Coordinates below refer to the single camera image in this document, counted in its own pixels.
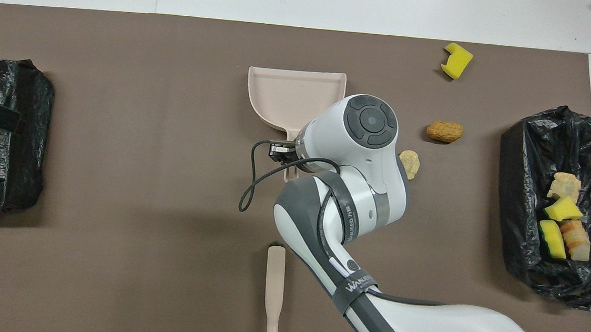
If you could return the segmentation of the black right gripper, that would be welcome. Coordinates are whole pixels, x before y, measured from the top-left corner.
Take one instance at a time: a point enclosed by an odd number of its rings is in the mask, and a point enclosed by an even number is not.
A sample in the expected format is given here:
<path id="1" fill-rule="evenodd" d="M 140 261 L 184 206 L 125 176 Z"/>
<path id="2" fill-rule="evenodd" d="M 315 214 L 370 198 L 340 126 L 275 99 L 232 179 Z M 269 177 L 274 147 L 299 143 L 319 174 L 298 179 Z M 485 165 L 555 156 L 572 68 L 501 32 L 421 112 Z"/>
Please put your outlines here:
<path id="1" fill-rule="evenodd" d="M 293 163 L 297 160 L 295 143 L 270 141 L 268 154 L 276 163 Z"/>

